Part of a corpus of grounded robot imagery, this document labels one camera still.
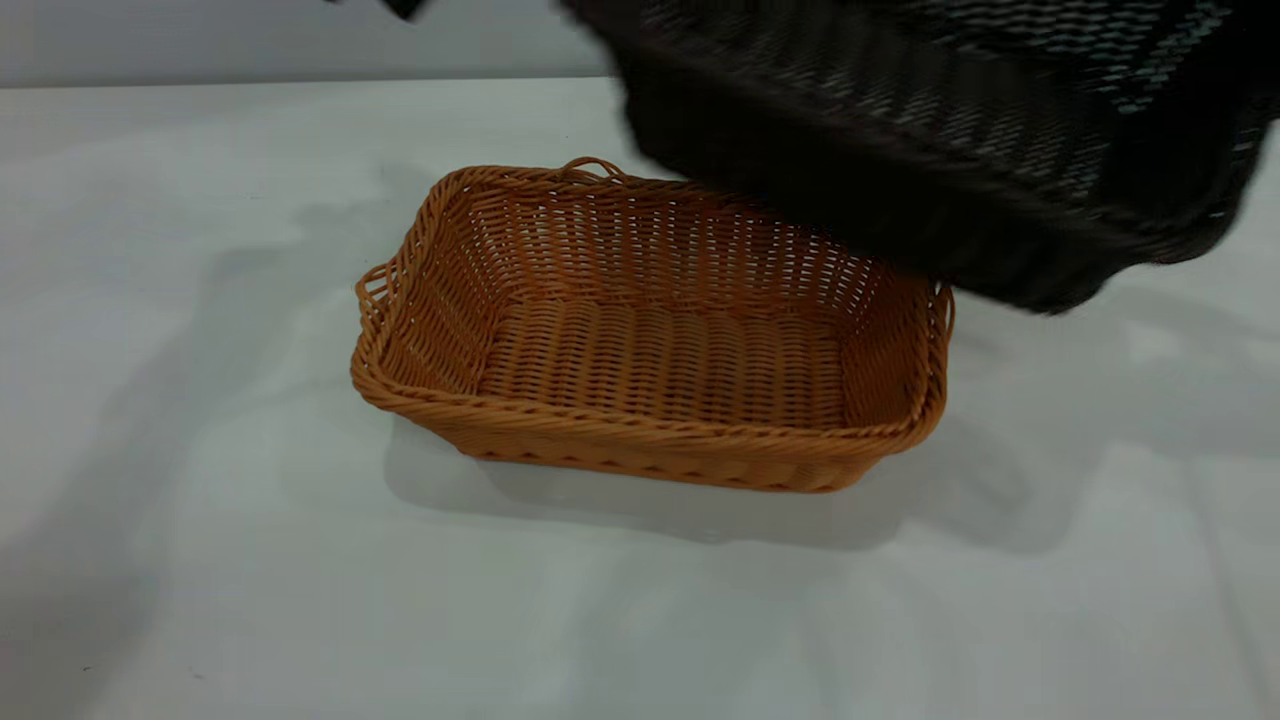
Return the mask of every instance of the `white surface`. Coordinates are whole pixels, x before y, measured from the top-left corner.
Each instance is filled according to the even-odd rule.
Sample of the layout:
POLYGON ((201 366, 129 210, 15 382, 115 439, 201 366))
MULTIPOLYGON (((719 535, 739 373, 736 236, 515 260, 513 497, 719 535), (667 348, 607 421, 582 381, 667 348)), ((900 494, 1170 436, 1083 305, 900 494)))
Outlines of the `white surface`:
POLYGON ((557 0, 3 0, 0 86, 598 76, 557 0))
POLYGON ((608 81, 0 92, 12 720, 1277 717, 1280 164, 835 496, 479 464, 351 388, 443 173, 628 151, 608 81))

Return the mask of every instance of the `woven pattern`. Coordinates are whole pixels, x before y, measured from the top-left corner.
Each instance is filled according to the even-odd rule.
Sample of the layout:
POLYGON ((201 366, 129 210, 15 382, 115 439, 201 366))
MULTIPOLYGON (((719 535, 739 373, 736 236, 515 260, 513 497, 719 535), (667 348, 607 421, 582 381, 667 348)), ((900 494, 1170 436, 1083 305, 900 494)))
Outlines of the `woven pattern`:
POLYGON ((352 378, 461 451, 846 487, 941 416, 951 296, 690 183, 481 167, 357 286, 352 378))
POLYGON ((1230 227, 1274 0, 562 0, 637 145, 858 252, 1039 313, 1230 227))

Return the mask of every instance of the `rectangular basket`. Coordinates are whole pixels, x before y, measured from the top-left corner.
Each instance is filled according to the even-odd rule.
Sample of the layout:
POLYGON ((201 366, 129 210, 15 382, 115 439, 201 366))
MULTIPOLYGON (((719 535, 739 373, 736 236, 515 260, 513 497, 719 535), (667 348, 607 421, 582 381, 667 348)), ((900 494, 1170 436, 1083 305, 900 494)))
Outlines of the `rectangular basket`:
POLYGON ((946 397, 947 287, 589 158, 447 176, 356 292, 356 388, 486 460, 829 492, 946 397))

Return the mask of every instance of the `dark brown basket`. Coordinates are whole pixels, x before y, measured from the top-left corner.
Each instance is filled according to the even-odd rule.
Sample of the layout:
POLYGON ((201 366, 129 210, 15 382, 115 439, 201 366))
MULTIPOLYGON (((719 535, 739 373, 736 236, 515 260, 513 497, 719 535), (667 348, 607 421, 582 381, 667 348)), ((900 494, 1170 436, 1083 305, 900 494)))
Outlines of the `dark brown basket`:
POLYGON ((1208 251, 1275 113, 1275 0, 564 4, 613 51, 646 155, 1034 311, 1208 251), (1041 15, 1062 47, 1014 33, 1041 15))
POLYGON ((847 487, 929 434, 948 288, 588 161, 431 190, 356 288, 369 402, 480 459, 764 491, 847 487))

